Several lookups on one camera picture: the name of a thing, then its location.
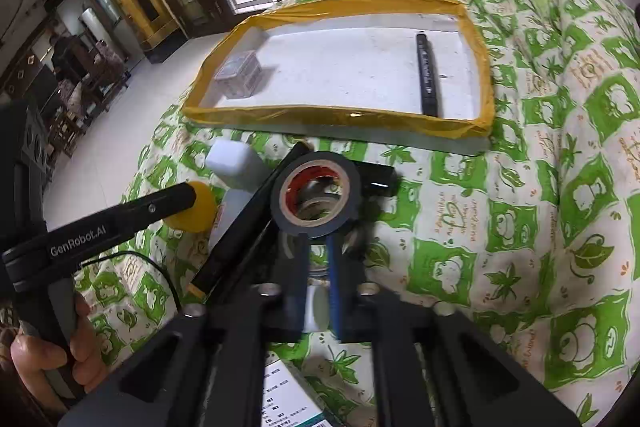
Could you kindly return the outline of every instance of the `white sponge block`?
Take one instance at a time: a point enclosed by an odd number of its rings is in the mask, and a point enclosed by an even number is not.
[[[250,145],[218,138],[204,161],[229,188],[254,192],[269,175],[269,168]]]

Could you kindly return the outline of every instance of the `yellow tape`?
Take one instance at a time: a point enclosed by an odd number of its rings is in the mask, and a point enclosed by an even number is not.
[[[405,112],[320,107],[315,105],[259,107],[199,107],[209,83],[239,39],[249,28],[269,30],[285,24],[308,23],[325,18],[372,13],[433,13],[456,16],[462,33],[478,64],[481,110],[474,120],[443,120]],[[453,0],[319,0],[261,15],[254,15],[233,29],[204,60],[182,113],[194,121],[213,126],[233,127],[254,123],[345,125],[390,128],[443,138],[484,137],[491,133],[494,95],[489,74],[489,56],[482,37],[466,14],[463,4]]]

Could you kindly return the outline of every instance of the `clear plastic box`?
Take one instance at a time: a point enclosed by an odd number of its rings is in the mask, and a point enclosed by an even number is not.
[[[229,55],[213,77],[227,98],[247,98],[262,76],[255,51]]]

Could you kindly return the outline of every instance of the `yellow disc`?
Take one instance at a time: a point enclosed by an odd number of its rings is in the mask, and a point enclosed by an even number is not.
[[[218,206],[209,185],[202,182],[188,182],[196,191],[196,201],[191,208],[187,208],[173,216],[165,217],[164,222],[174,230],[185,232],[206,232],[213,225]]]

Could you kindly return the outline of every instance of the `green and white patterned blanket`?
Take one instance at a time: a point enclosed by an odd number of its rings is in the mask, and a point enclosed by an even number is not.
[[[460,1],[492,58],[490,151],[466,157],[307,140],[402,176],[374,225],[370,279],[408,301],[457,304],[593,426],[640,359],[638,27],[619,0]],[[201,128],[172,105],[123,201],[194,179],[220,200],[225,186],[204,167],[218,137],[249,142],[273,164],[298,139]],[[167,266],[184,295],[207,255],[207,235],[156,223],[118,249]],[[95,306],[92,321],[112,365],[175,312],[159,273],[133,256],[88,267],[77,284]],[[348,425],[374,425],[369,345],[339,344],[325,332],[273,351]]]

